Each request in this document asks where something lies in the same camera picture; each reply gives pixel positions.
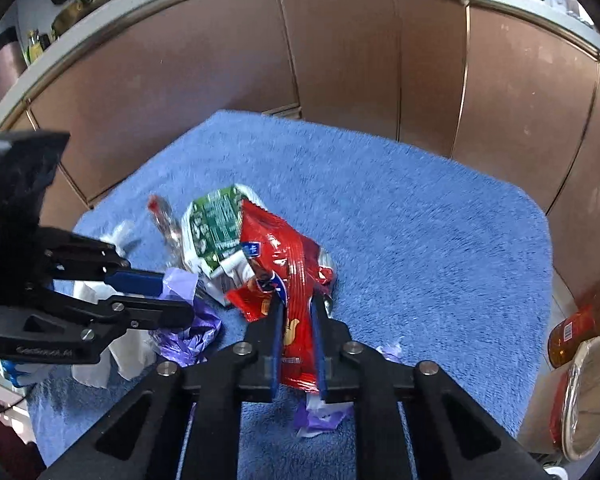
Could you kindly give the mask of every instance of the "blue glove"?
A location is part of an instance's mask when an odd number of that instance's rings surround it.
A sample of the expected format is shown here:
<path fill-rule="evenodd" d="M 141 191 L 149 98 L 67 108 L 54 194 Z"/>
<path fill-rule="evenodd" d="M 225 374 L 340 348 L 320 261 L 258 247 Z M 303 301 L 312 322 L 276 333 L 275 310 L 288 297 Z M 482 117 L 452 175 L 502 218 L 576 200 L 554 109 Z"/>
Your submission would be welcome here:
<path fill-rule="evenodd" d="M 0 359 L 0 373 L 16 388 L 23 388 L 46 379 L 55 365 L 46 363 L 17 363 Z"/>

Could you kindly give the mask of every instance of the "crumpled plastic wrapper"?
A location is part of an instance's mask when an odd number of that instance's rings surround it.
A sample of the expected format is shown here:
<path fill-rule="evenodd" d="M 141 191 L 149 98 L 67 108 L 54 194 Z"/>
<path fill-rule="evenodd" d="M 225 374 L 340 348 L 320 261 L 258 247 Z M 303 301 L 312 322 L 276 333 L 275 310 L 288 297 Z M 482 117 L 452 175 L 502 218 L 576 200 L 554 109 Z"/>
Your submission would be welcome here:
<path fill-rule="evenodd" d="M 402 346 L 400 345 L 400 341 L 402 341 L 402 338 L 398 339 L 395 343 L 376 347 L 376 350 L 378 350 L 387 361 L 401 363 Z"/>
<path fill-rule="evenodd" d="M 120 257 L 125 256 L 125 247 L 133 232 L 134 224 L 121 222 L 101 240 L 114 244 Z M 103 282 L 75 282 L 74 298 L 89 303 L 98 303 L 117 294 L 115 288 Z M 111 357 L 116 361 L 118 374 L 127 381 L 138 377 L 142 370 L 155 363 L 155 348 L 147 330 L 127 330 L 100 354 L 100 362 L 94 365 L 72 365 L 72 376 L 79 383 L 95 388 L 106 388 L 111 370 Z"/>
<path fill-rule="evenodd" d="M 294 417 L 297 436 L 312 438 L 328 431 L 335 431 L 340 423 L 353 414 L 353 402 L 327 404 L 319 394 L 307 393 Z"/>
<path fill-rule="evenodd" d="M 184 300 L 196 314 L 191 326 L 180 332 L 161 329 L 150 331 L 158 352 L 182 367 L 203 361 L 202 351 L 216 338 L 222 325 L 211 307 L 195 297 L 198 275 L 182 269 L 168 269 L 162 280 L 163 300 Z"/>

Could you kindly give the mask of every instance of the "blue towel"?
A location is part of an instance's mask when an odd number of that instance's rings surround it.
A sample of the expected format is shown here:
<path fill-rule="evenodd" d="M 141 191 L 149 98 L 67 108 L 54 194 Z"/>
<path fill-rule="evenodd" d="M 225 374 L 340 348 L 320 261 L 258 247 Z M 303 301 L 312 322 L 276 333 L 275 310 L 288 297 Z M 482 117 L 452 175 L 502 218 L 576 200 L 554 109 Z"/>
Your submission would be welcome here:
<path fill-rule="evenodd" d="M 177 214 L 234 182 L 316 240 L 338 266 L 334 316 L 371 346 L 402 338 L 404 361 L 439 362 L 515 435 L 538 373 L 551 301 L 551 242 L 544 214 L 520 189 L 451 160 L 379 137 L 302 121 L 221 111 L 154 156 L 76 227 L 99 237 L 126 219 L 138 269 L 163 270 L 167 254 L 146 212 L 150 193 Z M 221 346 L 245 322 L 219 312 Z M 29 403 L 51 464 L 133 383 L 73 381 L 65 368 Z M 354 425 L 299 439 L 302 393 L 242 409 L 241 479 L 354 478 Z"/>

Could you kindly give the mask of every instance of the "plastic bottle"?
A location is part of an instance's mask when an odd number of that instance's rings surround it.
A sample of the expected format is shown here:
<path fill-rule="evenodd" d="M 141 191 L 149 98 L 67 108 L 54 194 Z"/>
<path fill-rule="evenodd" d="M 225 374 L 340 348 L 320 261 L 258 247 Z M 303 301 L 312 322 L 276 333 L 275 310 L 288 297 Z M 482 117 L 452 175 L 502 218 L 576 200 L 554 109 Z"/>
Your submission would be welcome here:
<path fill-rule="evenodd" d="M 558 368 L 573 359 L 583 341 L 600 335 L 600 306 L 586 306 L 551 330 L 547 343 L 549 361 Z"/>
<path fill-rule="evenodd" d="M 180 229 L 180 222 L 171 210 L 171 206 L 165 198 L 159 195 L 149 195 L 146 206 L 154 219 L 156 227 L 162 233 L 164 243 L 169 250 L 170 259 L 167 266 L 184 269 L 182 263 L 182 230 Z"/>

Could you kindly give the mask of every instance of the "brown cabinet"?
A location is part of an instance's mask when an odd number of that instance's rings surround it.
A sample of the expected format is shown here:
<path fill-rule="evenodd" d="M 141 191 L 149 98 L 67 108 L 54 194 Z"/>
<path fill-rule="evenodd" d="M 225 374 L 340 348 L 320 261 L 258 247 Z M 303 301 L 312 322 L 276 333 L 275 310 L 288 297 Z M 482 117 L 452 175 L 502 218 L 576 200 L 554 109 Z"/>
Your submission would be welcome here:
<path fill-rule="evenodd" d="M 400 137 L 451 156 L 466 55 L 466 7 L 457 0 L 395 0 L 400 19 Z"/>
<path fill-rule="evenodd" d="M 32 103 L 69 131 L 62 163 L 87 200 L 219 108 L 297 101 L 278 0 L 187 0 L 81 58 Z"/>
<path fill-rule="evenodd" d="M 33 126 L 25 112 L 15 120 L 9 129 L 13 132 L 22 132 L 25 130 L 33 130 Z"/>
<path fill-rule="evenodd" d="M 472 7 L 453 158 L 520 186 L 547 211 L 582 138 L 596 70 L 546 30 Z"/>
<path fill-rule="evenodd" d="M 396 139 L 392 0 L 282 0 L 302 117 Z"/>
<path fill-rule="evenodd" d="M 89 208 L 82 202 L 67 177 L 58 168 L 51 186 L 46 189 L 45 201 L 40 212 L 40 225 L 72 230 L 83 213 Z"/>
<path fill-rule="evenodd" d="M 600 83 L 582 146 L 549 212 L 549 226 L 555 269 L 579 298 L 600 280 Z"/>

